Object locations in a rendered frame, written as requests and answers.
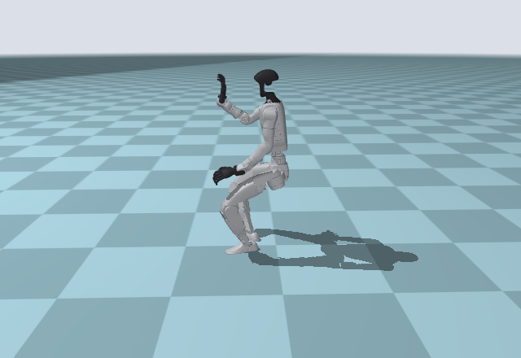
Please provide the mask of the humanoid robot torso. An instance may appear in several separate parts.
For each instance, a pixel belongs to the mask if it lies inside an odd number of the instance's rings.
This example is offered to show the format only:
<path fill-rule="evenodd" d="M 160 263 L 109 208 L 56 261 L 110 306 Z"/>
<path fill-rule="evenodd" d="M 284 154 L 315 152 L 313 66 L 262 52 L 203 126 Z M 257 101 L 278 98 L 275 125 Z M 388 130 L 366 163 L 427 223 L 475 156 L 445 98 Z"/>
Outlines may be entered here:
<path fill-rule="evenodd" d="M 280 100 L 280 99 L 279 99 Z M 269 170 L 277 169 L 279 172 L 284 172 L 286 179 L 284 183 L 287 181 L 289 177 L 289 168 L 286 162 L 286 156 L 282 153 L 282 151 L 287 151 L 287 127 L 286 127 L 286 118 L 284 106 L 281 102 L 272 103 L 270 99 L 266 100 L 268 103 L 263 103 L 260 110 L 260 126 L 263 132 L 263 111 L 267 107 L 276 107 L 278 111 L 278 119 L 275 124 L 274 129 L 274 143 L 271 154 L 271 162 L 269 164 Z M 271 103 L 269 103 L 271 102 Z M 275 153 L 274 153 L 275 152 Z M 279 152 L 279 153 L 278 153 Z"/>

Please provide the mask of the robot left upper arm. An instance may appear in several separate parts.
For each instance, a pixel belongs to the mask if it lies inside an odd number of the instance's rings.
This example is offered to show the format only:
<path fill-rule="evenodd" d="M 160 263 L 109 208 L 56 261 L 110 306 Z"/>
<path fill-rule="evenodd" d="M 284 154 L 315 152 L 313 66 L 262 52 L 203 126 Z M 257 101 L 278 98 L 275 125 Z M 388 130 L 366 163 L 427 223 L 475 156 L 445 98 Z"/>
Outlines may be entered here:
<path fill-rule="evenodd" d="M 262 119 L 263 119 L 262 134 L 264 137 L 264 142 L 262 142 L 262 143 L 264 143 L 268 146 L 268 151 L 266 154 L 269 154 L 273 149 L 274 129 L 275 129 L 276 121 L 278 119 L 277 108 L 276 107 L 267 107 L 266 109 L 264 109 Z"/>

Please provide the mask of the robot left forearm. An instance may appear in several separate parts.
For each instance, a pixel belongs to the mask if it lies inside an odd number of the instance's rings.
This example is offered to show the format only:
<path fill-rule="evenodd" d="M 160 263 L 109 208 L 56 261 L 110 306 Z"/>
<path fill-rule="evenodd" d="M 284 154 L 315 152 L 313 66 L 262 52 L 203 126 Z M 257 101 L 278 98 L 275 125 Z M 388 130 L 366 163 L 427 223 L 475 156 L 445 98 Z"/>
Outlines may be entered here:
<path fill-rule="evenodd" d="M 237 165 L 236 171 L 245 171 L 246 174 L 248 171 L 252 170 L 256 164 L 261 162 L 265 157 L 268 151 L 268 146 L 264 143 L 261 143 L 255 151 L 252 152 L 252 155 L 249 156 L 246 160 L 244 160 L 241 164 Z M 240 175 L 242 176 L 242 175 Z"/>

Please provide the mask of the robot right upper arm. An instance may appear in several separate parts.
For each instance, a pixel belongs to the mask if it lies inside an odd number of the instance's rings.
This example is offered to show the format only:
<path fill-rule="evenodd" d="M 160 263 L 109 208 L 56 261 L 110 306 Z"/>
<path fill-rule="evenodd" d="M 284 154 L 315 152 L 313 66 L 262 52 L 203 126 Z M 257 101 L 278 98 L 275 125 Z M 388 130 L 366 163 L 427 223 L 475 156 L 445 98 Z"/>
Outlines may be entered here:
<path fill-rule="evenodd" d="M 262 107 L 262 105 L 259 106 L 257 109 L 255 109 L 252 114 L 250 114 L 249 112 L 244 112 L 240 116 L 240 122 L 242 124 L 251 124 L 251 123 L 259 120 L 260 119 L 261 107 Z"/>

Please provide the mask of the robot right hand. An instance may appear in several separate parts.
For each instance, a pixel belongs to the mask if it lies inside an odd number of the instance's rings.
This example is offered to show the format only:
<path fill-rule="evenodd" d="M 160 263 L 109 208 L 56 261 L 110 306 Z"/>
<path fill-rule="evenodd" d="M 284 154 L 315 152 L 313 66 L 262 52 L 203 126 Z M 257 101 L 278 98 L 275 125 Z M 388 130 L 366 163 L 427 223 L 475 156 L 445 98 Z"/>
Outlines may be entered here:
<path fill-rule="evenodd" d="M 217 80 L 221 82 L 221 94 L 218 95 L 218 98 L 219 98 L 220 103 L 224 103 L 225 98 L 226 98 L 226 96 L 225 96 L 225 92 L 226 92 L 225 77 L 222 76 L 221 74 L 217 74 L 217 75 L 218 75 L 218 78 L 220 78 Z"/>

